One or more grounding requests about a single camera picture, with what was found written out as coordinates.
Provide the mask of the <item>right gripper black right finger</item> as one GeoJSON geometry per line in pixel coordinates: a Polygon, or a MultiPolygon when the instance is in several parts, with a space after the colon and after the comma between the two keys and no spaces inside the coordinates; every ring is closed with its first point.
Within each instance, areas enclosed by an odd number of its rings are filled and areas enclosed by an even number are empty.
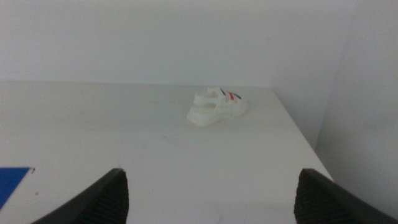
{"type": "Polygon", "coordinates": [[[370,206],[315,169],[300,172],[294,215],[298,224],[397,224],[397,219],[370,206]]]}

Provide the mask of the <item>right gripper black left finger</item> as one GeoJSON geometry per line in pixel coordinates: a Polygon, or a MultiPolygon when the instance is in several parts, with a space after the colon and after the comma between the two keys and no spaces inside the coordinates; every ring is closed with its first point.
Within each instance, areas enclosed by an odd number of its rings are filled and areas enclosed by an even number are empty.
{"type": "Polygon", "coordinates": [[[126,172],[111,169],[102,178],[35,224],[125,224],[129,212],[126,172]]]}

